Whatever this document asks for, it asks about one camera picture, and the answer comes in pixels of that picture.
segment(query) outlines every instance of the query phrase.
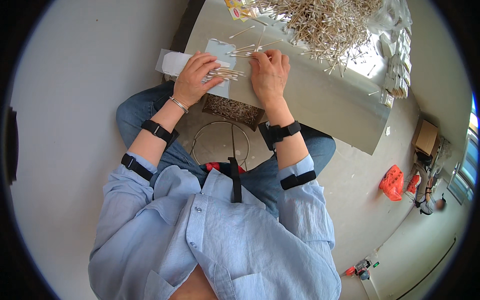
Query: silver bracelet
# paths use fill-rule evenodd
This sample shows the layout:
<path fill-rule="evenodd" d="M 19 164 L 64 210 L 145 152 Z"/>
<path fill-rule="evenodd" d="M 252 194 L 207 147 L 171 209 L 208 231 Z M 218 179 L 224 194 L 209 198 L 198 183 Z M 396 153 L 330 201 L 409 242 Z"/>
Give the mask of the silver bracelet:
<path fill-rule="evenodd" d="M 174 97 L 170 97 L 170 99 L 171 99 L 174 103 L 176 103 L 178 106 L 180 106 L 181 109 L 183 109 L 183 111 L 184 111 L 186 114 L 188 114 L 188 110 L 187 110 L 180 102 L 178 102 L 177 99 L 175 99 Z"/>

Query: cardboard box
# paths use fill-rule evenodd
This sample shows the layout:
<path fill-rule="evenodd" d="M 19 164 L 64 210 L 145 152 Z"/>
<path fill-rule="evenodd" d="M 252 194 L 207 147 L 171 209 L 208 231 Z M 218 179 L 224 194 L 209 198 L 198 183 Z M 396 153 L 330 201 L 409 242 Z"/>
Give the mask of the cardboard box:
<path fill-rule="evenodd" d="M 438 127 L 425 120 L 419 120 L 415 133 L 413 134 L 412 144 L 426 155 L 430 155 L 432 154 L 437 135 Z"/>

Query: finger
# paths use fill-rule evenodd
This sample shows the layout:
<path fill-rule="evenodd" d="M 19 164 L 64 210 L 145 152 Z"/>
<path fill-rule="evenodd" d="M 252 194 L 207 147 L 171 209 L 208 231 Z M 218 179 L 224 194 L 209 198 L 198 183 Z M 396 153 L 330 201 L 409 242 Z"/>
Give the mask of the finger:
<path fill-rule="evenodd" d="M 290 58 L 288 57 L 288 55 L 282 54 L 282 67 L 284 69 L 287 68 L 289 61 L 290 61 Z"/>
<path fill-rule="evenodd" d="M 209 81 L 207 81 L 206 83 L 204 83 L 204 85 L 203 85 L 204 91 L 207 92 L 209 89 L 211 89 L 215 85 L 220 84 L 222 82 L 223 82 L 223 79 L 220 78 L 220 77 L 212 78 Z"/>
<path fill-rule="evenodd" d="M 184 70 L 187 70 L 191 67 L 191 65 L 200 57 L 204 57 L 204 56 L 209 56 L 210 53 L 208 52 L 205 52 L 205 53 L 200 53 L 200 51 L 197 51 L 192 57 L 190 57 L 187 61 L 187 64 L 185 65 L 185 67 L 183 68 Z"/>
<path fill-rule="evenodd" d="M 257 58 L 258 62 L 260 63 L 260 67 L 262 67 L 262 66 L 268 66 L 268 65 L 271 63 L 265 53 L 253 52 L 252 55 Z"/>
<path fill-rule="evenodd" d="M 250 60 L 249 63 L 252 66 L 252 75 L 260 73 L 260 63 L 258 60 Z"/>
<path fill-rule="evenodd" d="M 211 62 L 211 61 L 215 61 L 215 60 L 216 60 L 216 56 L 211 56 L 211 55 L 199 57 L 192 63 L 189 70 L 191 72 L 196 72 L 204 64 L 206 64 L 208 62 Z"/>
<path fill-rule="evenodd" d="M 269 49 L 264 52 L 266 56 L 271 56 L 272 64 L 281 65 L 282 64 L 282 52 L 278 49 Z"/>
<path fill-rule="evenodd" d="M 204 64 L 202 67 L 200 67 L 196 72 L 195 75 L 199 80 L 205 77 L 208 72 L 210 72 L 213 69 L 220 68 L 222 65 L 219 64 L 218 62 L 209 62 Z"/>

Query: shirt sleeve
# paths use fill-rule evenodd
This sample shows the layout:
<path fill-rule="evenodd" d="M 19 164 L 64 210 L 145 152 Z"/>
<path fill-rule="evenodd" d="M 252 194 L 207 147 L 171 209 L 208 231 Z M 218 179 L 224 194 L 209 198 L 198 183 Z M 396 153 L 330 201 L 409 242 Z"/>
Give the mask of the shirt sleeve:
<path fill-rule="evenodd" d="M 157 169 L 145 158 L 132 152 L 138 163 L 152 173 Z M 132 170 L 120 164 L 108 176 L 108 183 L 103 187 L 103 205 L 100 211 L 96 237 L 90 260 L 123 225 L 135 217 L 135 214 L 149 204 L 153 197 L 150 182 Z"/>
<path fill-rule="evenodd" d="M 427 214 L 433 213 L 433 206 L 435 205 L 435 200 L 430 198 L 430 201 L 423 201 L 420 203 L 420 209 L 423 210 Z"/>
<path fill-rule="evenodd" d="M 282 180 L 313 170 L 308 154 L 299 163 L 282 169 L 277 178 Z M 324 188 L 317 180 L 282 191 L 277 199 L 279 222 L 310 248 L 334 266 L 331 250 L 335 246 L 333 222 L 325 207 Z"/>

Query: red bag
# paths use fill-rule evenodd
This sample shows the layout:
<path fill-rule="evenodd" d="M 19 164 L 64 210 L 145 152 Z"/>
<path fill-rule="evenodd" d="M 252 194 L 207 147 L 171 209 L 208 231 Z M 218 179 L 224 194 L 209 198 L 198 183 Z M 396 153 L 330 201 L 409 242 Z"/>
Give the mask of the red bag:
<path fill-rule="evenodd" d="M 412 180 L 410 180 L 410 183 L 407 186 L 407 191 L 415 194 L 417 191 L 417 183 L 420 181 L 420 175 L 413 175 Z"/>
<path fill-rule="evenodd" d="M 393 165 L 378 186 L 380 190 L 392 201 L 402 200 L 403 172 L 397 165 Z"/>

